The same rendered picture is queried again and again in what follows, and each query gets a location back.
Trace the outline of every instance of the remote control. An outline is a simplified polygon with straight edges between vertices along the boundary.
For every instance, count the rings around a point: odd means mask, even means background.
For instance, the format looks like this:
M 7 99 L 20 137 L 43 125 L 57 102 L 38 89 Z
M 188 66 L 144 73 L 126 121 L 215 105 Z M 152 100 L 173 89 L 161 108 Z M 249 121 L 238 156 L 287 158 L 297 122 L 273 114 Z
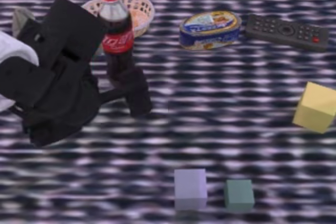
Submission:
M 326 28 L 255 14 L 248 16 L 245 33 L 254 39 L 316 52 L 325 52 L 328 47 L 329 31 Z

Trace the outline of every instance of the oval tin can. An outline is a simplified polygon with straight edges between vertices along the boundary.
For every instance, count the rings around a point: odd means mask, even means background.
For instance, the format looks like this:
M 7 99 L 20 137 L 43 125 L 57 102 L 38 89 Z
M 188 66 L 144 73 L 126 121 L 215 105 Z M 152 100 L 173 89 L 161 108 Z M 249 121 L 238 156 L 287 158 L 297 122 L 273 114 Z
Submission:
M 242 21 L 236 14 L 218 10 L 196 14 L 180 25 L 180 44 L 189 50 L 204 50 L 232 44 Z

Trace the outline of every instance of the soda bottle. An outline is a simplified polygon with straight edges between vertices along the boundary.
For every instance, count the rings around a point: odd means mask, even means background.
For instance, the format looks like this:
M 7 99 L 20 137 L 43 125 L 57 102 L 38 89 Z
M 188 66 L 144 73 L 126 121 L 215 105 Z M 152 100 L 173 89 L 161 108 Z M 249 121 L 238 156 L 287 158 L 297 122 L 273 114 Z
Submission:
M 121 0 L 103 0 L 98 18 L 106 24 L 108 32 L 102 42 L 107 60 L 107 75 L 118 86 L 118 75 L 134 67 L 134 31 L 132 17 Z

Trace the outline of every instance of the tin can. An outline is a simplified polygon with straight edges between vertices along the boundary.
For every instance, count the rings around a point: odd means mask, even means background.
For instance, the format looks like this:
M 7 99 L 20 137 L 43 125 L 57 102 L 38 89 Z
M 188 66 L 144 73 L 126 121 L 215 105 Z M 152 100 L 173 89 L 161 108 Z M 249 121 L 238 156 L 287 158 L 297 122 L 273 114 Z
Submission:
M 242 21 L 236 14 L 218 10 L 196 14 L 180 25 L 180 44 L 189 50 L 204 50 L 232 44 Z

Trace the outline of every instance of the remote directional pad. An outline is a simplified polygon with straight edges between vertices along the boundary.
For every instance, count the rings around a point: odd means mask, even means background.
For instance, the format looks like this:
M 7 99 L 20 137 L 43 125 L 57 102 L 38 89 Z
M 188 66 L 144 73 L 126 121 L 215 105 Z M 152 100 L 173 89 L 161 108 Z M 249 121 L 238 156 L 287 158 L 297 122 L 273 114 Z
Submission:
M 252 14 L 248 17 L 246 36 L 306 50 L 325 52 L 328 47 L 329 31 L 326 28 Z

